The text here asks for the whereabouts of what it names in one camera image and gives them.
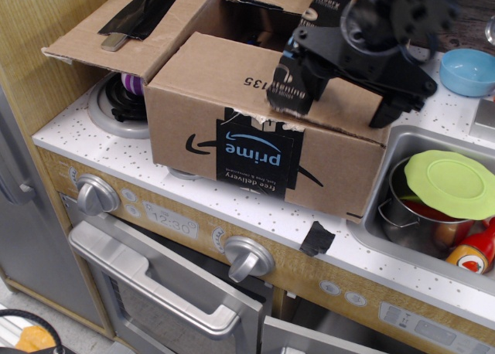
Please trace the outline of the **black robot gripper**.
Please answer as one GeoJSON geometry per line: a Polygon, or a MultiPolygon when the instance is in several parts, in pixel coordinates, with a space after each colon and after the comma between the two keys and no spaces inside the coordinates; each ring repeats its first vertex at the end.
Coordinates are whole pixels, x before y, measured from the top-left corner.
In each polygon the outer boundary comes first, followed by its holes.
{"type": "Polygon", "coordinates": [[[334,78],[382,96],[369,126],[385,128],[403,113],[420,111],[422,99],[438,86],[404,46],[367,43],[355,12],[354,5],[347,5],[337,27],[298,27],[292,34],[296,62],[313,100],[320,100],[334,78]]]}

